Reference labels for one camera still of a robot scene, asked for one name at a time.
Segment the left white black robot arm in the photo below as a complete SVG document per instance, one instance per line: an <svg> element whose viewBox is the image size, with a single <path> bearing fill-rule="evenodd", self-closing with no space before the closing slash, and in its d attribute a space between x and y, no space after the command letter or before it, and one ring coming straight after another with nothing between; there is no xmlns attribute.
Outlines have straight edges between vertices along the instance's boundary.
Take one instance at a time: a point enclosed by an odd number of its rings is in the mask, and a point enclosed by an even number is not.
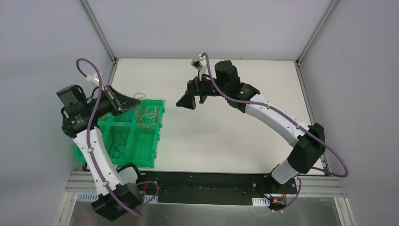
<svg viewBox="0 0 399 226"><path fill-rule="evenodd" d="M115 221L126 213L142 218L136 208L144 199L139 189L143 177L132 163L133 173L121 176L107 153L98 119L111 113L113 116L131 110L141 101L117 92L112 86L97 87L98 97L88 99L79 85L70 85L57 91L63 103L61 109L62 131L72 138L83 154L94 179L98 199L92 203L95 213L109 221Z"/></svg>

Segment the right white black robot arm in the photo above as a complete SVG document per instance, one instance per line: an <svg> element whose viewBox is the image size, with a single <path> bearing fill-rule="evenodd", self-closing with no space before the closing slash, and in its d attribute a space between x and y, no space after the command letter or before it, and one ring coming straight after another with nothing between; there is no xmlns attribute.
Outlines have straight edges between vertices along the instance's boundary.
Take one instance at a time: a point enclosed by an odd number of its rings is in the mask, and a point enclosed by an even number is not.
<svg viewBox="0 0 399 226"><path fill-rule="evenodd" d="M216 63L215 78L206 73L209 67L204 60L200 57L191 61L198 74L187 82L187 89L176 106L194 110L195 97L199 97L202 104L207 97L222 96L231 107L258 119L282 136L293 149L266 177L271 192L279 193L289 179L308 173L325 152L324 128L318 123L309 125L293 119L276 108L258 89L241 82L230 60Z"/></svg>

